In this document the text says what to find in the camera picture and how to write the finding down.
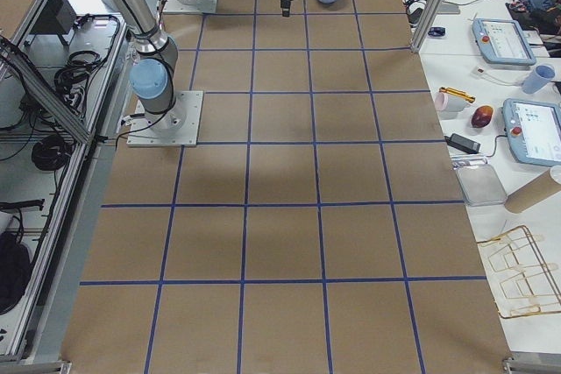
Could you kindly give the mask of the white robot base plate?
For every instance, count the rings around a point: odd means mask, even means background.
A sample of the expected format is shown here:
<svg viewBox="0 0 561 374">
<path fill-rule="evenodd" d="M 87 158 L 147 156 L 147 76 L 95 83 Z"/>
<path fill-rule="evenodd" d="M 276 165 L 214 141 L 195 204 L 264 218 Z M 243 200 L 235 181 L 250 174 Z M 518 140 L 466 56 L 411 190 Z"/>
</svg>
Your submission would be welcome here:
<svg viewBox="0 0 561 374">
<path fill-rule="evenodd" d="M 135 112 L 142 114 L 131 122 L 126 143 L 130 147 L 167 147 L 196 146 L 202 114 L 204 93 L 202 91 L 176 91 L 175 105 L 162 120 L 148 114 L 140 100 L 137 100 Z"/>
</svg>

